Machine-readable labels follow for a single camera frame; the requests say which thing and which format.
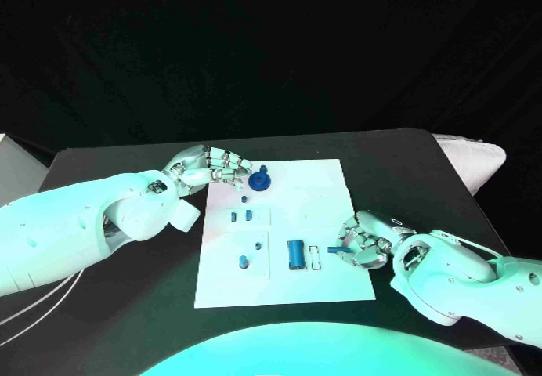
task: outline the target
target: gray floor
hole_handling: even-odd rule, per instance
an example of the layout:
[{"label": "gray floor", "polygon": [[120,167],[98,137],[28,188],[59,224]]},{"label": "gray floor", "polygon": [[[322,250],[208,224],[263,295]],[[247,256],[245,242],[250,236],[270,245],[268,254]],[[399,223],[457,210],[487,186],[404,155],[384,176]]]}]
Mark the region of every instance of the gray floor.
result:
[{"label": "gray floor", "polygon": [[510,358],[509,351],[506,351],[502,346],[487,347],[486,349],[467,350],[467,353],[496,363],[499,366],[508,368],[516,374],[522,374],[519,372],[516,363]]}]

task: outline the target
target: white cushion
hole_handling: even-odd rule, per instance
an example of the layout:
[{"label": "white cushion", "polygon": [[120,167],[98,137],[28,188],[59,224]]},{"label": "white cushion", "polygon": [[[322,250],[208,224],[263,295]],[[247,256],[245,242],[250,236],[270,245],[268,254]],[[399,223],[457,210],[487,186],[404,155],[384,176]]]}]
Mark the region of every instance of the white cushion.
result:
[{"label": "white cushion", "polygon": [[474,195],[506,161],[505,150],[482,140],[474,141],[466,137],[450,135],[434,134],[433,136],[469,192]]}]

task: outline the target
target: small blue object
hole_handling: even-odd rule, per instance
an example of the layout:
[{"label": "small blue object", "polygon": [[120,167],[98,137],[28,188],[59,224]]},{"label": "small blue object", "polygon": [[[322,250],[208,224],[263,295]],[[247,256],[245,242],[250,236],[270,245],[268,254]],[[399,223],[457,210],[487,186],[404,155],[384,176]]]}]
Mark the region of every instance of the small blue object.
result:
[{"label": "small blue object", "polygon": [[327,247],[327,253],[338,253],[338,252],[352,253],[349,247]]},{"label": "small blue object", "polygon": [[307,269],[301,240],[288,241],[288,253],[290,253],[290,270]]},{"label": "small blue object", "polygon": [[247,256],[241,256],[241,257],[239,257],[239,268],[241,268],[241,269],[247,269],[247,268],[248,268],[248,260],[247,260]]},{"label": "small blue object", "polygon": [[268,177],[268,168],[263,165],[260,171],[251,174],[248,178],[248,185],[257,191],[267,190],[271,185],[271,178]]}]

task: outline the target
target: robotic hand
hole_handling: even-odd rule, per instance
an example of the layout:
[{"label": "robotic hand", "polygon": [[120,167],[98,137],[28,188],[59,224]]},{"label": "robotic hand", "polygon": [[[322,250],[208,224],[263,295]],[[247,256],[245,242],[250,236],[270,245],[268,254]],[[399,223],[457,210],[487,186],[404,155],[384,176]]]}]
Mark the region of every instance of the robotic hand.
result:
[{"label": "robotic hand", "polygon": [[[381,268],[394,256],[392,288],[420,313],[441,325],[463,316],[486,324],[506,338],[542,348],[542,261],[502,256],[444,231],[417,232],[374,211],[359,211],[345,222],[336,246],[346,237],[359,252],[339,251],[363,269]],[[463,244],[485,251],[485,260]]]},{"label": "robotic hand", "polygon": [[0,296],[68,277],[167,223],[189,231],[201,212],[180,197],[212,182],[241,190],[251,167],[229,151],[198,145],[162,171],[116,175],[9,203],[0,208]]}]

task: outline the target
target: paper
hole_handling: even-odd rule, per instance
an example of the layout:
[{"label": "paper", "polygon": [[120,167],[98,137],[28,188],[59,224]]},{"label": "paper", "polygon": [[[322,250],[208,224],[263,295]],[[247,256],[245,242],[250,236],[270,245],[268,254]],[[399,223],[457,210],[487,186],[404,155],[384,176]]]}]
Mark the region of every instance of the paper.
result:
[{"label": "paper", "polygon": [[[252,170],[261,165],[271,177],[265,191],[250,188],[248,178],[242,192],[209,185],[195,307],[374,300],[369,272],[327,253],[353,215],[339,160],[254,162]],[[290,270],[290,240],[304,242],[304,270]]]}]

